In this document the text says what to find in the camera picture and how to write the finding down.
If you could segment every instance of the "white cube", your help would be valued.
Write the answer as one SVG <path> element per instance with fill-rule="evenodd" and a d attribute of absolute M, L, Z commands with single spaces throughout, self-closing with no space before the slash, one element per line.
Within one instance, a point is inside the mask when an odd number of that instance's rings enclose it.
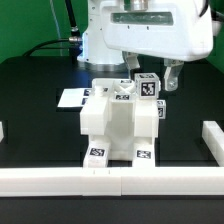
<path fill-rule="evenodd" d="M 135 85 L 139 99 L 157 99 L 159 97 L 160 82 L 155 73 L 136 73 Z"/>

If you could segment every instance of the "green wall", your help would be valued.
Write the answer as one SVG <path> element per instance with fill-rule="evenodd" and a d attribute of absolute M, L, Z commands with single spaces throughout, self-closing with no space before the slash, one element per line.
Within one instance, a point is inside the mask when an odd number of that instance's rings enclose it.
<path fill-rule="evenodd" d="M 224 13 L 224 1 L 210 1 L 213 8 Z M 70 36 L 70 26 L 64 0 L 54 0 L 61 36 Z M 72 1 L 81 32 L 87 27 L 87 0 Z M 22 55 L 38 43 L 57 39 L 56 27 L 49 0 L 0 0 L 0 62 Z M 224 28 L 215 39 L 215 47 L 208 61 L 224 72 Z M 60 55 L 58 50 L 39 51 L 34 55 Z"/>
<path fill-rule="evenodd" d="M 224 1 L 213 0 L 210 1 L 212 8 L 224 13 Z M 218 37 L 214 39 L 214 48 L 210 56 L 207 58 L 216 68 L 224 73 L 224 26 L 222 27 Z"/>

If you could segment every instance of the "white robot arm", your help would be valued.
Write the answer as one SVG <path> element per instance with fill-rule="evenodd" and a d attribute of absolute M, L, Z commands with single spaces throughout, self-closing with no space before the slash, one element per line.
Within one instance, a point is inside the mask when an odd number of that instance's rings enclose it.
<path fill-rule="evenodd" d="M 183 61 L 205 58 L 213 48 L 207 0 L 88 0 L 88 13 L 78 61 L 91 69 L 119 70 L 124 61 L 139 67 L 136 54 L 162 57 L 165 89 L 175 90 Z"/>

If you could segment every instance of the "black tabletop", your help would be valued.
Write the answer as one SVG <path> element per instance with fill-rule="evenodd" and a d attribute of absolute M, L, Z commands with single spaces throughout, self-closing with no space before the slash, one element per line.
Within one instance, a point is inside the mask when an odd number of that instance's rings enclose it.
<path fill-rule="evenodd" d="M 162 75 L 161 59 L 140 58 L 144 72 Z M 91 87 L 93 78 L 127 78 L 93 72 L 69 57 L 16 57 L 0 65 L 0 167 L 79 167 L 88 146 L 80 135 L 80 108 L 57 109 L 65 88 Z M 201 138 L 202 122 L 223 128 L 224 75 L 201 60 L 186 63 L 175 92 L 162 91 L 167 118 L 160 120 L 157 166 L 217 166 Z M 130 166 L 113 162 L 109 166 Z M 224 198 L 122 196 L 1 198 L 2 223 L 223 223 Z"/>

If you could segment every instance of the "white block structure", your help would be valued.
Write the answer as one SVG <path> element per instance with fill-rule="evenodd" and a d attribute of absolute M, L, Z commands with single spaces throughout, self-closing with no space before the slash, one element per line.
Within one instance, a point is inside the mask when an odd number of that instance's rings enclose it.
<path fill-rule="evenodd" d="M 93 91 L 80 113 L 81 134 L 89 135 L 84 167 L 106 167 L 108 159 L 155 166 L 159 78 L 144 73 L 136 80 L 93 80 Z M 150 154 L 150 159 L 140 157 L 143 154 Z"/>
<path fill-rule="evenodd" d="M 202 137 L 219 166 L 224 166 L 224 132 L 215 121 L 204 121 Z"/>

